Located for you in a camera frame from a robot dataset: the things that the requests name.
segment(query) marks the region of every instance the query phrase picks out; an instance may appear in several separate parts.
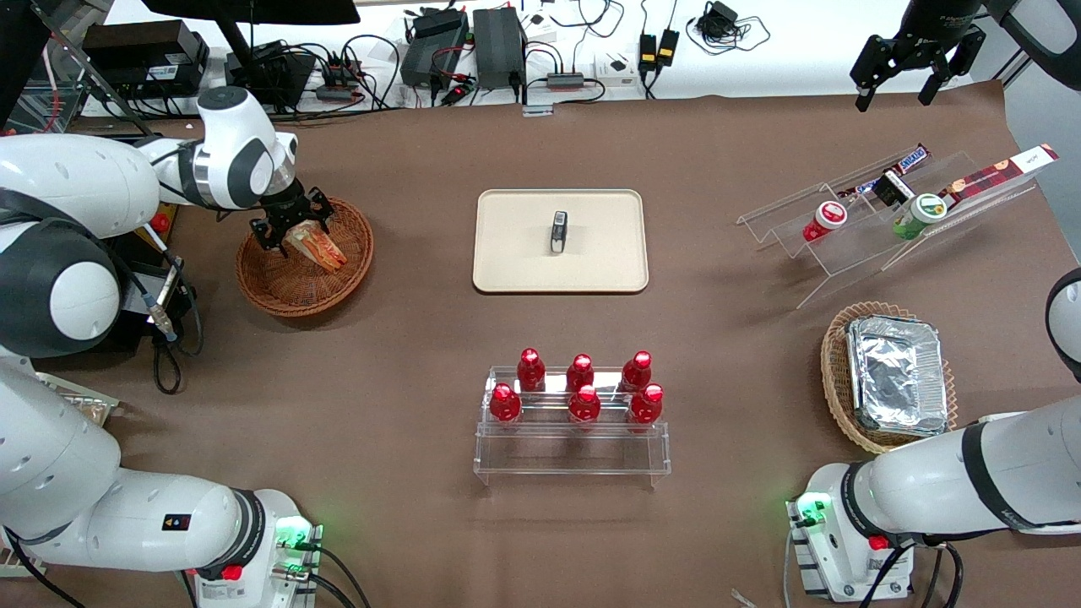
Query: connector plug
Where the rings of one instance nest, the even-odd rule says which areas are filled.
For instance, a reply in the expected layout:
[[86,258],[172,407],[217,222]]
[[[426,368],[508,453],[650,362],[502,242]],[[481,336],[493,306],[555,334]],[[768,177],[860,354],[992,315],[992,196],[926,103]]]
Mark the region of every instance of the connector plug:
[[296,564],[279,561],[270,568],[270,578],[289,582],[306,583],[311,569]]

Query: candy bar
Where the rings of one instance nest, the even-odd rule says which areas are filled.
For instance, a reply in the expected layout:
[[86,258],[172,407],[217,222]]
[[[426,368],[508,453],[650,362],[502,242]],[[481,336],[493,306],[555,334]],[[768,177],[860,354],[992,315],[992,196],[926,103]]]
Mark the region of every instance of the candy bar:
[[[886,167],[882,171],[893,171],[898,175],[904,175],[912,170],[917,164],[923,162],[924,160],[931,158],[931,151],[923,146],[923,144],[917,144],[916,149],[909,153],[905,158],[898,160],[893,167]],[[855,194],[866,195],[867,193],[875,189],[875,184],[878,183],[879,179],[876,177],[870,182],[860,184],[854,188],[845,188],[837,193],[838,198],[844,198],[846,196],[852,196]]]

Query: power adapter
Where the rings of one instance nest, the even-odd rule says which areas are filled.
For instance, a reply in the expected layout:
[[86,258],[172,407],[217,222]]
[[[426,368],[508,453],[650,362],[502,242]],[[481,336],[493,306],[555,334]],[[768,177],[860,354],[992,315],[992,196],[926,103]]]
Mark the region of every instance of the power adapter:
[[660,47],[657,50],[657,65],[670,67],[676,58],[676,44],[679,42],[679,32],[675,29],[666,29],[660,35]]
[[642,34],[638,37],[638,72],[645,75],[657,68],[657,37]]

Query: beige tray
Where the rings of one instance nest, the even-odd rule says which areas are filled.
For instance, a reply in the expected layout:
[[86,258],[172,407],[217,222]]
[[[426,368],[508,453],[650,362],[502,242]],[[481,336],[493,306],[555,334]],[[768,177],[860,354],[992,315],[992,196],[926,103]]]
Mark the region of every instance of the beige tray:
[[[563,253],[550,250],[557,211],[570,219]],[[483,292],[633,293],[649,282],[635,190],[488,190],[477,200],[473,285]]]

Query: red bottle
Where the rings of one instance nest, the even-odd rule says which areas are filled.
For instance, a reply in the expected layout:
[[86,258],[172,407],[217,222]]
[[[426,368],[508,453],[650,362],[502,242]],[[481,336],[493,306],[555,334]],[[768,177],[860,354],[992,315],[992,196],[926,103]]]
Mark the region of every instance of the red bottle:
[[522,413],[522,398],[509,384],[501,382],[492,389],[488,409],[499,422],[513,422]]
[[619,381],[619,391],[624,393],[637,393],[650,383],[653,376],[653,357],[645,351],[639,351],[623,366],[623,379]]
[[593,383],[593,360],[585,353],[574,357],[574,362],[566,368],[566,392],[574,393],[587,384]]
[[597,389],[586,384],[577,389],[566,402],[568,420],[579,424],[595,422],[601,415],[601,400]]
[[653,424],[660,418],[664,409],[665,389],[659,384],[649,384],[635,394],[627,410],[627,422],[636,424]]
[[534,348],[522,351],[518,361],[518,387],[523,392],[544,391],[544,361]]

